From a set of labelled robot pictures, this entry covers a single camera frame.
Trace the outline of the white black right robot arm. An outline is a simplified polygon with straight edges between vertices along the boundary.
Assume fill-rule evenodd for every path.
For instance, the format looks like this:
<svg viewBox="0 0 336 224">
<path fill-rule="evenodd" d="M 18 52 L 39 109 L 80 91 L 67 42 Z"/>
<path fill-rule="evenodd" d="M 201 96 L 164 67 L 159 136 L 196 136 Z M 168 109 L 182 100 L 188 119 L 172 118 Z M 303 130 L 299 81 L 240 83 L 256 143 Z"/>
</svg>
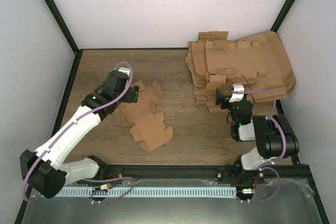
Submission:
<svg viewBox="0 0 336 224">
<path fill-rule="evenodd" d="M 229 172 L 238 183 L 251 180 L 253 172 L 260 170 L 274 161 L 295 156 L 299 152 L 299 142 L 287 118 L 283 114 L 254 115 L 252 102 L 247 100 L 249 91 L 244 86 L 235 84 L 224 95 L 216 89 L 215 104 L 222 110 L 228 110 L 231 118 L 231 137 L 237 142 L 254 141 L 256 147 L 243 154 L 230 165 Z"/>
</svg>

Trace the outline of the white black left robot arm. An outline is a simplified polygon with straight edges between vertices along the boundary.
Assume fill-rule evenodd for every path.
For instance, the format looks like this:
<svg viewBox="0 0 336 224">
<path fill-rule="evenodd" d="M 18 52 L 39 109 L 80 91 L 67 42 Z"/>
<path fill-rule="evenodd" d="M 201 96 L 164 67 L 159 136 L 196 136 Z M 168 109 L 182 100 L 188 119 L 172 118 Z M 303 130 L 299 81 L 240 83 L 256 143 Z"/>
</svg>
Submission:
<svg viewBox="0 0 336 224">
<path fill-rule="evenodd" d="M 75 114 L 50 140 L 35 151 L 25 150 L 20 155 L 25 201 L 31 201 L 26 195 L 28 186 L 50 199 L 67 184 L 79 180 L 102 184 L 106 180 L 107 165 L 94 155 L 77 162 L 64 161 L 83 137 L 120 103 L 137 102 L 139 87 L 131 86 L 132 77 L 131 67 L 116 67 L 103 84 L 86 95 Z"/>
</svg>

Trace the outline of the brown cardboard box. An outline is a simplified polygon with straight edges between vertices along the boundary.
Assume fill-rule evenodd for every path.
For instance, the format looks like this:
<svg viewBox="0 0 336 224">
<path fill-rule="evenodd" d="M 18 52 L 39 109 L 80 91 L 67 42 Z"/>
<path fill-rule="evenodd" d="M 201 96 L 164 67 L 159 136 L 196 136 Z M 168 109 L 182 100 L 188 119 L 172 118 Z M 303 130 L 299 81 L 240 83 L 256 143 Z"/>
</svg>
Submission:
<svg viewBox="0 0 336 224">
<path fill-rule="evenodd" d="M 142 80 L 134 82 L 131 86 L 139 87 L 137 103 L 122 102 L 113 114 L 118 121 L 126 119 L 133 124 L 130 133 L 134 140 L 139 142 L 143 150 L 151 152 L 165 145 L 173 137 L 173 128 L 164 123 L 164 113 L 156 111 L 155 103 L 161 99 L 163 91 L 155 80 L 147 88 Z"/>
</svg>

